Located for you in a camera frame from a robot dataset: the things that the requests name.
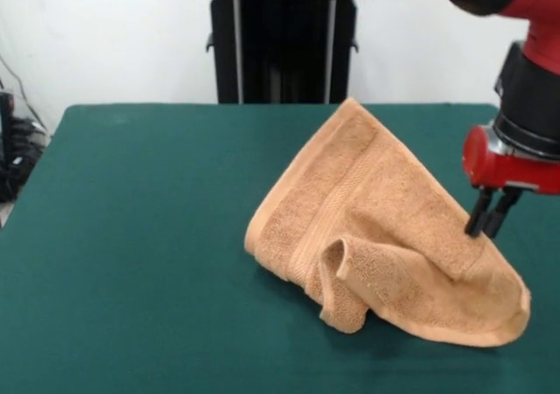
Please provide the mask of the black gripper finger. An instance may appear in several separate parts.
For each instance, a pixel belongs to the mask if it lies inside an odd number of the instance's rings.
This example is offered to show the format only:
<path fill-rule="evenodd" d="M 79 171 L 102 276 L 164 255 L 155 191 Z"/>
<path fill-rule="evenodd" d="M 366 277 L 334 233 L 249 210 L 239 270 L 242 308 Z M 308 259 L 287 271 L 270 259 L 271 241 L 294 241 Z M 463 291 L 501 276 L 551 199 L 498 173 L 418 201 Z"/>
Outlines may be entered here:
<path fill-rule="evenodd" d="M 502 196 L 494 209 L 488 213 L 483 226 L 483 232 L 487 237 L 494 239 L 497 236 L 509 210 L 517 203 L 521 196 L 522 190 L 520 188 L 505 187 L 503 189 Z"/>
<path fill-rule="evenodd" d="M 468 236 L 477 237 L 484 233 L 487 237 L 495 237 L 497 216 L 490 208 L 495 193 L 495 188 L 481 187 L 479 189 L 479 197 L 465 226 L 465 233 Z"/>

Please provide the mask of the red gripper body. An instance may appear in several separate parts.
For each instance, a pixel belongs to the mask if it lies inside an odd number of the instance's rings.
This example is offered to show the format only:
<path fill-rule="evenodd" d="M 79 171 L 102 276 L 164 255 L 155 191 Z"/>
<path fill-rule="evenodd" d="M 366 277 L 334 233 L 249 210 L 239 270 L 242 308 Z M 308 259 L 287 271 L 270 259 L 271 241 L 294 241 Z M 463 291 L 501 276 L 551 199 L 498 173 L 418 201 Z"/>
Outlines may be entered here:
<path fill-rule="evenodd" d="M 468 132 L 463 170 L 473 186 L 559 194 L 559 162 L 536 158 L 505 144 L 490 124 L 476 125 Z"/>

